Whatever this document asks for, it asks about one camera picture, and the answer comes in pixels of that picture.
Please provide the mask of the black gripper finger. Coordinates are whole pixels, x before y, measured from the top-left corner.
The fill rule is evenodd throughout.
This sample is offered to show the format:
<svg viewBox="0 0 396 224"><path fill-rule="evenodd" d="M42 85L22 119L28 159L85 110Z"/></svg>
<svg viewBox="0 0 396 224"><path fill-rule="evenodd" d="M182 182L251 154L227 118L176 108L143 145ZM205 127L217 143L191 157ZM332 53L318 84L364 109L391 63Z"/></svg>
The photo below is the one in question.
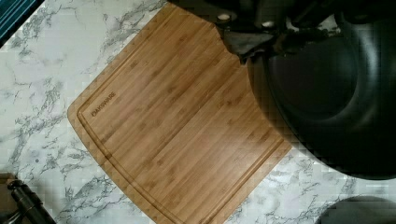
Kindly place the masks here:
<svg viewBox="0 0 396 224"><path fill-rule="evenodd" d="M280 17L276 14L249 12L236 14L220 12L215 25L226 49L245 63L262 44L270 41L277 33Z"/></svg>

